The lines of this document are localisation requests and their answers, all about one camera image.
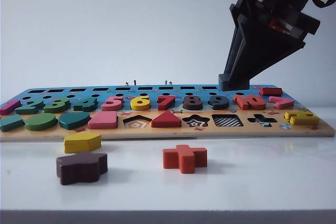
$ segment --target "white wall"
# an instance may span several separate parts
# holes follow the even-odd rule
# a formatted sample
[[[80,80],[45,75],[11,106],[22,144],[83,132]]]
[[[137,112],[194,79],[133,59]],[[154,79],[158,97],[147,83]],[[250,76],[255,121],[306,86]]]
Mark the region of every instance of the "white wall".
[[[1,103],[28,88],[217,84],[237,0],[1,0]],[[336,4],[303,50],[252,80],[306,106],[336,105]]]

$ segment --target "blue puzzle board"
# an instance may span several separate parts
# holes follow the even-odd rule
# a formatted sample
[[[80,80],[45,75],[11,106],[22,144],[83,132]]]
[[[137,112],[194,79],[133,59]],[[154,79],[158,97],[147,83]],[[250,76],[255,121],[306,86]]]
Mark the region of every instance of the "blue puzzle board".
[[[55,99],[67,98],[70,106],[60,113],[55,113],[58,119],[64,113],[77,113],[73,111],[74,104],[87,99],[96,98],[97,108],[90,111],[90,117],[101,111],[101,106],[109,97],[123,96],[124,103],[117,110],[118,127],[114,129],[90,129],[87,124],[76,129],[65,129],[58,123],[49,129],[42,131],[28,130],[24,125],[10,131],[1,132],[1,141],[55,141],[63,140],[64,136],[78,132],[95,132],[101,134],[103,140],[108,139],[140,139],[140,138],[170,138],[170,137],[249,137],[249,136],[334,136],[335,130],[322,119],[314,125],[294,125],[285,119],[286,112],[309,111],[295,100],[294,106],[278,110],[274,103],[269,103],[269,96],[260,95],[259,91],[270,85],[250,86],[249,90],[221,91],[218,85],[213,84],[172,84],[172,85],[141,85],[141,86],[97,86],[97,87],[58,87],[28,89],[11,100],[18,99],[22,105],[32,100],[43,100],[45,105],[51,105]],[[149,96],[150,108],[144,111],[131,109],[131,100],[136,97]],[[175,103],[167,110],[181,119],[181,127],[151,127],[151,120],[161,115],[164,111],[157,110],[158,96],[175,96]],[[199,110],[187,110],[183,108],[183,100],[186,96],[196,95],[203,108]],[[229,107],[222,110],[213,110],[208,103],[211,96],[220,95],[228,98]],[[241,109],[233,101],[234,96],[257,95],[266,102],[265,109],[255,110]],[[291,96],[283,92],[282,98]],[[40,108],[37,113],[44,113]],[[1,120],[14,115],[15,111],[8,115],[1,115]],[[263,115],[270,121],[261,122],[255,115]],[[20,115],[25,122],[31,114]],[[195,123],[199,118],[206,119],[206,123]]]

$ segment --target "wooden shape puzzle piece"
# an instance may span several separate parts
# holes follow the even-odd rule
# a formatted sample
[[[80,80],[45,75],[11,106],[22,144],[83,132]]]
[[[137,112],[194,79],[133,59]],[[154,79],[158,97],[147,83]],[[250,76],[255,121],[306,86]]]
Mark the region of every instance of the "wooden shape puzzle piece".
[[[43,100],[36,99],[27,102],[27,105],[23,105],[15,109],[16,114],[35,114],[38,109],[43,108]]]
[[[294,106],[294,99],[291,98],[269,97],[268,102],[275,103],[275,108],[278,110]]]
[[[183,108],[186,110],[201,110],[203,108],[203,102],[197,95],[187,95],[183,99]]]
[[[124,102],[124,96],[120,97],[108,97],[106,102],[101,106],[102,111],[117,111],[122,109],[122,103]]]
[[[207,167],[207,149],[177,145],[163,150],[163,168],[179,168],[181,173],[194,173],[195,167]]]
[[[170,111],[165,111],[152,120],[152,127],[181,127],[182,121]]]
[[[74,111],[91,112],[97,108],[97,98],[89,97],[73,105]]]
[[[310,111],[289,111],[285,118],[291,124],[317,125],[320,119]]]
[[[157,97],[158,110],[167,110],[171,105],[175,103],[174,95],[160,95]]]
[[[208,103],[212,105],[213,110],[224,110],[229,107],[229,99],[222,95],[212,95]]]
[[[0,119],[0,130],[2,132],[10,131],[24,124],[24,121],[19,115],[11,115]]]
[[[52,101],[51,105],[44,107],[45,113],[60,113],[65,111],[70,106],[70,101],[68,98],[57,98]]]
[[[282,95],[282,88],[261,88],[259,91],[261,95]]]
[[[101,136],[94,133],[76,133],[64,137],[64,152],[90,152],[101,146]]]
[[[148,110],[151,107],[151,101],[148,95],[133,98],[131,100],[131,109],[135,111]]]
[[[58,120],[59,124],[67,129],[72,130],[78,127],[81,127],[89,122],[91,119],[90,114],[88,112],[69,112],[62,114]]]
[[[10,100],[0,108],[0,115],[8,115],[21,106],[19,99]]]
[[[56,159],[56,172],[62,185],[98,181],[107,169],[106,153],[80,152]]]
[[[99,111],[88,122],[89,129],[114,129],[118,127],[116,111]]]
[[[57,119],[54,114],[41,113],[30,116],[25,123],[30,131],[43,131],[57,124]]]
[[[233,101],[236,102],[242,110],[248,110],[249,108],[264,110],[266,108],[266,102],[258,95],[250,94],[246,97],[235,95]]]

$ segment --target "white table surface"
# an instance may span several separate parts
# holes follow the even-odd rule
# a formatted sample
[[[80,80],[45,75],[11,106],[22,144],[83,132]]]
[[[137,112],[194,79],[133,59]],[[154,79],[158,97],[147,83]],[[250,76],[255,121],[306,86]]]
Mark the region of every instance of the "white table surface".
[[[336,108],[311,110],[336,128]],[[162,149],[176,144],[207,148],[208,167],[195,174],[163,169]],[[3,216],[8,210],[336,210],[335,137],[106,141],[95,152],[108,153],[108,172],[96,183],[63,186],[56,176],[62,142],[1,143]]]

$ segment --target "teal piece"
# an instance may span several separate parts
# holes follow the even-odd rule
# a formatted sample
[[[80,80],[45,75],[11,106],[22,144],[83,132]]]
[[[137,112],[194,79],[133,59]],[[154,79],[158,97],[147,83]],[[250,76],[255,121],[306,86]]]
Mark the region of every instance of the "teal piece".
[[[10,131],[24,125],[24,121],[19,115],[11,115],[0,119],[0,130],[2,132]]]
[[[97,98],[89,97],[73,105],[74,111],[91,112],[97,108]]]
[[[54,114],[41,113],[32,115],[26,121],[26,128],[30,131],[43,131],[57,124],[57,119]]]
[[[27,105],[23,105],[15,109],[16,114],[35,114],[38,109],[43,108],[43,100],[31,100],[27,102]]]
[[[88,112],[64,113],[58,118],[59,124],[67,130],[72,130],[81,127],[87,124],[90,119],[91,117]]]
[[[57,98],[52,101],[52,105],[44,107],[44,112],[46,113],[60,113],[67,110],[70,106],[70,101],[68,98]]]

